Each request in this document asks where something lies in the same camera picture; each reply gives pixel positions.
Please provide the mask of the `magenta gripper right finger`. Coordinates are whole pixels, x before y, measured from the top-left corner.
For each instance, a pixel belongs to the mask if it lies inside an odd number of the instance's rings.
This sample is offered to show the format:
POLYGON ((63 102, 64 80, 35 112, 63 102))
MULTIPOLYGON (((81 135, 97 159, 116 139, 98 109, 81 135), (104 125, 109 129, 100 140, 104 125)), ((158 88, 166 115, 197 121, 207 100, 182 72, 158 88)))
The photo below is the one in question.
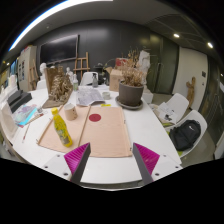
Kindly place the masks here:
POLYGON ((152 183, 152 172, 160 158, 160 155, 138 143, 133 144, 133 154, 143 183, 145 185, 152 183))

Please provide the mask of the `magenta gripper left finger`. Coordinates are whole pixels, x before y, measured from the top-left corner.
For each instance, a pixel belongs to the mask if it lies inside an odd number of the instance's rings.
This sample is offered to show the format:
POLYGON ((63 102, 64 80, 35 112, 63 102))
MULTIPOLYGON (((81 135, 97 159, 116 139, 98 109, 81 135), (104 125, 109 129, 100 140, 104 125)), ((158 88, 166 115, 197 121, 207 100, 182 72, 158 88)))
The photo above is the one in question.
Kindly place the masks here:
POLYGON ((65 161, 72 173, 71 177, 72 183, 80 182, 90 152, 91 152, 90 144, 86 143, 64 155, 65 161))

